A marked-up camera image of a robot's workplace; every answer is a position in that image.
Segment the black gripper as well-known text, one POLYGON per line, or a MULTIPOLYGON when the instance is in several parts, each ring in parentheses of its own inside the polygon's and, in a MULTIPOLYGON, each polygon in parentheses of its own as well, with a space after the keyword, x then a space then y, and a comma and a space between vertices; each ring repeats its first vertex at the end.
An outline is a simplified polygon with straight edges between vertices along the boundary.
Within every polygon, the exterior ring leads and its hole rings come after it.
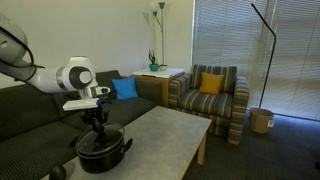
POLYGON ((104 140, 106 138, 104 123, 107 122, 108 114, 108 110, 101 108, 86 109, 80 114, 80 118, 85 124, 92 126, 92 130, 99 137, 99 140, 104 140))

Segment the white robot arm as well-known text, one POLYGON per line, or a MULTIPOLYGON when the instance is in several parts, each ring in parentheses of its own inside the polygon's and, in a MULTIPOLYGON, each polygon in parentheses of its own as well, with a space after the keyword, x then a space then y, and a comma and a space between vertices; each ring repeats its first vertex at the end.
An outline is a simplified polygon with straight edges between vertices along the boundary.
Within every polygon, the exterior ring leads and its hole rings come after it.
POLYGON ((110 92, 96 81, 90 60, 75 56, 66 66, 46 69, 36 65, 24 31, 5 15, 0 15, 0 72, 43 93, 80 92, 80 100, 67 101, 66 111, 97 108, 98 96, 110 92))

